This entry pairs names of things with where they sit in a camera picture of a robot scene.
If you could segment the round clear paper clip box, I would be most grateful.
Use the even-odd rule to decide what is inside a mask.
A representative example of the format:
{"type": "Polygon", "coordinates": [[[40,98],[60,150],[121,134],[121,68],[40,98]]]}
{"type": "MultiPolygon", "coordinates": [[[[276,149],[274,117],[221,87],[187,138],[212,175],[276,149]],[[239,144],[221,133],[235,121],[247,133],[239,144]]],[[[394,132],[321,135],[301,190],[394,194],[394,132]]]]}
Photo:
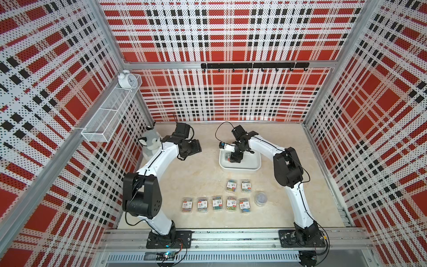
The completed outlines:
{"type": "Polygon", "coordinates": [[[268,197],[264,192],[257,192],[255,195],[255,204],[259,207],[263,207],[267,204],[268,197]]]}

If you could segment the white plastic storage box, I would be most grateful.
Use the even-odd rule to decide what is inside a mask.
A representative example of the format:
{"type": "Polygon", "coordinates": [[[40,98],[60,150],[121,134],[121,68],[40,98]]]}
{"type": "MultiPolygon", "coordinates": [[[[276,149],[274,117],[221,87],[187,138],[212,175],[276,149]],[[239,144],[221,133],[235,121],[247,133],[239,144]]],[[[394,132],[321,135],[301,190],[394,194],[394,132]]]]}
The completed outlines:
{"type": "Polygon", "coordinates": [[[256,172],[261,168],[261,155],[258,152],[251,154],[244,152],[240,163],[230,161],[231,152],[220,149],[219,164],[223,170],[231,172],[256,172]]]}

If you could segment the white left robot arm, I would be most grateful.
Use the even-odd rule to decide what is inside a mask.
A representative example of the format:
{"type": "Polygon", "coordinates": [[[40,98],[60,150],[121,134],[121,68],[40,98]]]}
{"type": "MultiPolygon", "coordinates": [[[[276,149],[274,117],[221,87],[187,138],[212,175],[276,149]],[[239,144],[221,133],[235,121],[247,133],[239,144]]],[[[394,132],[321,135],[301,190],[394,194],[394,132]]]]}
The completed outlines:
{"type": "Polygon", "coordinates": [[[161,210],[159,181],[172,161],[184,161],[202,151],[199,140],[193,136],[193,128],[183,122],[177,122],[175,131],[164,138],[153,127],[149,128],[139,139],[143,148],[151,153],[143,153],[148,162],[123,178],[122,210],[126,216],[138,217],[151,228],[148,248],[173,248],[176,244],[182,245],[175,223],[161,210]]]}

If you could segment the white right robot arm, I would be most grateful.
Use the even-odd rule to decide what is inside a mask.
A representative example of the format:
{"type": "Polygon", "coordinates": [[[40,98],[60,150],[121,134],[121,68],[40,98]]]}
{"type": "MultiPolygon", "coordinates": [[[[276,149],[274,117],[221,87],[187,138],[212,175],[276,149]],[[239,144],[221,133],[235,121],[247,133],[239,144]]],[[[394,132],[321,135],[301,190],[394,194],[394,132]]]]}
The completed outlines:
{"type": "Polygon", "coordinates": [[[247,132],[242,126],[233,128],[235,141],[232,144],[220,142],[219,148],[231,152],[230,161],[240,163],[245,152],[258,152],[270,159],[274,167],[274,177],[286,190],[294,214],[296,243],[302,247],[320,245],[324,241],[319,224],[312,217],[304,193],[302,167],[294,148],[276,146],[257,132],[247,132]]]}

